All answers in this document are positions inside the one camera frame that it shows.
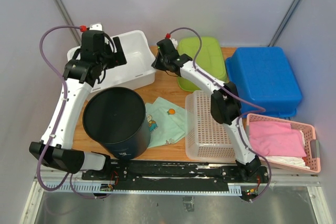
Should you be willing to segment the white plastic bin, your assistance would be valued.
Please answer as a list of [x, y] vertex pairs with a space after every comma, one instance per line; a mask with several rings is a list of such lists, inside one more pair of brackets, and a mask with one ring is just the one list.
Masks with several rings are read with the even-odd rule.
[[127, 61], [126, 65], [109, 69], [101, 84], [95, 84], [87, 100], [111, 87], [135, 90], [150, 85], [155, 80], [156, 70], [152, 67], [155, 56], [150, 51], [143, 31], [134, 30], [117, 35]]

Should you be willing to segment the green plastic tub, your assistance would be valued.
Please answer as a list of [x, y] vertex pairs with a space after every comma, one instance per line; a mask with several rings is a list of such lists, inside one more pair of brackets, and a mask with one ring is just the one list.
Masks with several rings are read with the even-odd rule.
[[[197, 55], [196, 63], [216, 79], [228, 82], [224, 57], [218, 40], [214, 37], [201, 37], [202, 48]], [[183, 38], [177, 46], [180, 55], [187, 54], [192, 59], [199, 49], [197, 37]]]

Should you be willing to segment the dark round bucket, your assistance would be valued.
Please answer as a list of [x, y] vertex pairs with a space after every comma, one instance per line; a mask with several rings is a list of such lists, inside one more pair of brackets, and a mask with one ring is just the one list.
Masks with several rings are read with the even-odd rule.
[[85, 107], [82, 123], [86, 134], [117, 159], [134, 159], [150, 143], [145, 103], [128, 88], [108, 88], [95, 95]]

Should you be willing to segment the white perforated basket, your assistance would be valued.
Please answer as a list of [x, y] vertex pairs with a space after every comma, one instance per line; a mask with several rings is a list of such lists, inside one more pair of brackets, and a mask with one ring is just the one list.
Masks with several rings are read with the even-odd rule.
[[211, 116], [211, 99], [196, 90], [185, 99], [185, 152], [202, 162], [233, 163], [235, 152], [222, 125]]

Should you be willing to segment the blue plastic tub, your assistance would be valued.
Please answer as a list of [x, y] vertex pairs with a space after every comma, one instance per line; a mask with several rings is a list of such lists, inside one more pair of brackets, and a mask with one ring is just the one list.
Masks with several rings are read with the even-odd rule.
[[302, 93], [282, 48], [239, 47], [225, 63], [239, 97], [265, 108], [263, 115], [290, 118], [297, 114]]

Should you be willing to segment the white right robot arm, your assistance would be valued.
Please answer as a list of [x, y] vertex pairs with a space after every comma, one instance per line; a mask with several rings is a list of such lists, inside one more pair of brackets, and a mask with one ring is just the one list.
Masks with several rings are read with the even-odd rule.
[[164, 38], [157, 42], [158, 53], [152, 67], [169, 71], [199, 87], [209, 95], [211, 116], [223, 126], [235, 151], [238, 177], [250, 182], [261, 166], [258, 155], [251, 149], [247, 133], [241, 121], [241, 103], [234, 83], [221, 82], [200, 68], [194, 58], [180, 55], [173, 42]]

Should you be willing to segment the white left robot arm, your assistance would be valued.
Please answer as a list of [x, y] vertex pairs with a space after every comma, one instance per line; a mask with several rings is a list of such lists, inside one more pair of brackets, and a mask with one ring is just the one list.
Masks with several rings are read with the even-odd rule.
[[112, 166], [103, 154], [74, 150], [72, 145], [81, 108], [94, 85], [104, 80], [108, 69], [126, 63], [120, 37], [92, 29], [82, 33], [81, 46], [61, 75], [62, 90], [49, 126], [40, 141], [29, 146], [41, 165], [70, 174], [92, 169], [102, 180], [112, 175]]

